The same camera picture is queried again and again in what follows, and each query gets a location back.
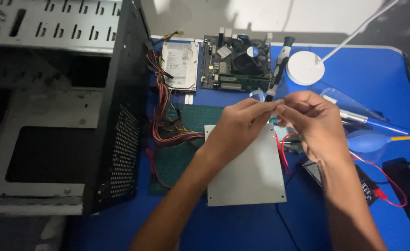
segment cutting mat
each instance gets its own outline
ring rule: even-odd
[[[177,108],[182,114],[185,128],[196,132],[203,132],[204,125],[215,125],[219,121],[224,109],[223,107],[217,106],[183,104],[178,104]],[[177,112],[174,108],[169,107],[167,116],[176,119]],[[185,171],[196,150],[202,146],[203,143],[204,139],[198,139],[181,145],[157,149],[154,153],[154,163],[160,180],[168,186],[175,185],[175,182]],[[154,175],[151,176],[149,194],[165,195],[168,191],[169,189],[161,185]]]

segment blue table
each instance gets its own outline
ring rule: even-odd
[[[281,46],[272,46],[276,61]],[[295,45],[292,54],[310,50],[321,58],[331,48],[323,45]],[[342,48],[325,62],[324,84],[331,85],[366,107],[381,111],[392,123],[410,129],[410,84],[403,56],[389,48]],[[307,87],[293,83],[287,76],[278,91],[284,97]],[[198,89],[195,105],[228,106],[248,97],[246,93]],[[301,156],[287,155],[294,166]],[[379,161],[405,157],[410,162],[410,141],[390,144]],[[385,177],[376,168],[359,166],[375,181]],[[142,155],[138,195],[128,202],[80,219],[71,239],[73,251],[125,250],[131,239],[162,199],[148,195],[149,163]],[[389,185],[381,185],[389,199],[398,202]],[[316,182],[302,169],[286,187],[287,203],[279,205],[291,233],[302,250],[330,250],[330,239],[323,196]],[[389,250],[410,250],[410,222],[402,208],[377,200],[371,207],[373,218]],[[295,250],[274,204],[208,208],[201,199],[181,236],[180,250]]]

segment white wall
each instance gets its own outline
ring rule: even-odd
[[[217,35],[219,27],[274,41],[340,43],[389,0],[142,0],[152,34],[182,28],[184,37]],[[400,0],[350,44],[389,45],[410,55],[410,0]]]

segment motherboard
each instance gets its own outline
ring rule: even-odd
[[[245,34],[204,36],[200,88],[251,92],[267,91],[270,46]]]

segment hand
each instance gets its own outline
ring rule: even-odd
[[[340,109],[311,91],[293,92],[276,107],[280,126],[292,126],[307,157],[319,161],[350,159]]]
[[[257,138],[278,104],[248,98],[225,107],[216,127],[197,152],[220,170]]]

